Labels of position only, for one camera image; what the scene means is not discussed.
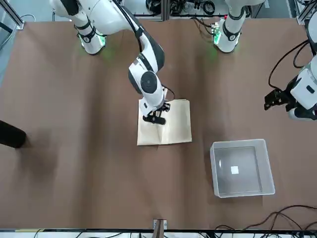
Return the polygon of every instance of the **paper sheet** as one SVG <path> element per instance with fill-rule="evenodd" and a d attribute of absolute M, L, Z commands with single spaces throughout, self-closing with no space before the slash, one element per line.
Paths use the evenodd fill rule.
<path fill-rule="evenodd" d="M 169 103 L 169 112 L 162 113 L 162 117 L 166 119 L 165 125 L 143 121 L 143 115 L 139 109 L 137 145 L 163 145 L 192 141 L 189 101 L 179 99 Z"/>

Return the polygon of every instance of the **clear plastic container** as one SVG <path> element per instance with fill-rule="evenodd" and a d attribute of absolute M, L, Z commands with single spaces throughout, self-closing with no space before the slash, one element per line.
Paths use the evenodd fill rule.
<path fill-rule="evenodd" d="M 265 140 L 214 142 L 210 156 L 216 196 L 275 194 Z"/>

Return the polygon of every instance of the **brown tabletop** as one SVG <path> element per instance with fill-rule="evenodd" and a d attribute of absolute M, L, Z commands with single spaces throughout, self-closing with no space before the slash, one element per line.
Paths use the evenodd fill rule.
<path fill-rule="evenodd" d="M 193 142 L 137 147 L 131 32 L 110 36 L 90 56 L 72 23 L 28 23 L 0 89 L 1 120 L 30 140 L 21 150 L 0 146 L 0 227 L 150 229 L 163 218 L 169 229 L 243 228 L 286 205 L 317 206 L 317 124 L 263 106 L 271 69 L 306 39 L 303 27 L 295 19 L 248 20 L 239 46 L 225 55 L 192 20 L 143 24 L 165 51 L 160 80 L 190 101 Z M 293 56 L 273 84 L 285 88 L 298 73 Z M 305 49 L 298 64 L 311 57 Z M 212 143 L 255 138 L 266 140 L 276 194 L 216 197 Z M 287 214 L 301 225 L 317 217 L 305 209 Z M 279 218 L 276 228 L 296 227 Z"/>

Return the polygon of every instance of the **metal frame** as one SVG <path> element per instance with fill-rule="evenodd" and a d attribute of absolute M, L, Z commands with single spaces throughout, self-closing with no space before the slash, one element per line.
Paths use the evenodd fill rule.
<path fill-rule="evenodd" d="M 24 21 L 18 15 L 18 13 L 16 13 L 13 7 L 7 2 L 7 0 L 0 0 L 0 5 L 3 7 L 6 13 L 8 13 L 11 19 L 15 22 L 15 24 L 17 25 L 17 29 L 22 30 L 24 27 Z"/>
<path fill-rule="evenodd" d="M 303 6 L 302 4 L 298 3 L 296 0 L 295 1 L 295 5 L 296 5 L 296 11 L 297 11 L 297 21 L 299 25 L 304 25 L 305 24 L 305 20 L 309 20 L 310 19 L 310 13 L 312 12 L 312 10 L 314 8 L 317 8 L 317 1 L 309 4 L 308 6 Z"/>
<path fill-rule="evenodd" d="M 2 22 L 0 22 L 0 27 L 3 29 L 3 30 L 6 30 L 8 33 L 12 33 L 13 32 L 13 30 L 10 28 L 10 27 L 8 27 L 7 25 L 5 25 L 5 24 L 3 24 Z"/>

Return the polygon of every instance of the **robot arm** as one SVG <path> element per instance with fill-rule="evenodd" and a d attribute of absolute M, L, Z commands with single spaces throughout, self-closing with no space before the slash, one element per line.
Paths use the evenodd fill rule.
<path fill-rule="evenodd" d="M 246 6 L 258 5 L 265 0 L 225 0 L 229 6 L 226 19 L 217 23 L 217 33 L 213 37 L 213 43 L 224 53 L 232 52 L 238 44 L 242 25 L 246 19 Z"/>
<path fill-rule="evenodd" d="M 156 75 L 164 65 L 164 51 L 134 15 L 116 0 L 50 0 L 50 3 L 57 15 L 74 22 L 82 45 L 90 54 L 97 53 L 103 46 L 97 32 L 105 36 L 121 30 L 134 32 L 140 51 L 142 46 L 143 50 L 130 65 L 128 78 L 143 95 L 140 103 L 143 120 L 165 124 L 161 113 L 168 112 L 170 104 L 165 101 L 166 94 Z"/>
<path fill-rule="evenodd" d="M 80 0 L 88 18 L 99 32 L 110 35 L 121 30 L 131 30 L 143 45 L 142 52 L 129 67 L 128 78 L 135 90 L 143 95 L 140 103 L 143 119 L 165 124 L 165 119 L 160 115 L 162 111 L 169 111 L 169 104 L 165 102 L 163 87 L 156 75 L 164 65 L 163 49 L 127 8 L 115 0 L 95 2 Z"/>
<path fill-rule="evenodd" d="M 311 17 L 307 28 L 308 42 L 317 51 L 317 12 Z M 317 120 L 317 56 L 301 69 L 284 91 L 274 89 L 265 97 L 264 109 L 286 104 L 290 118 Z"/>

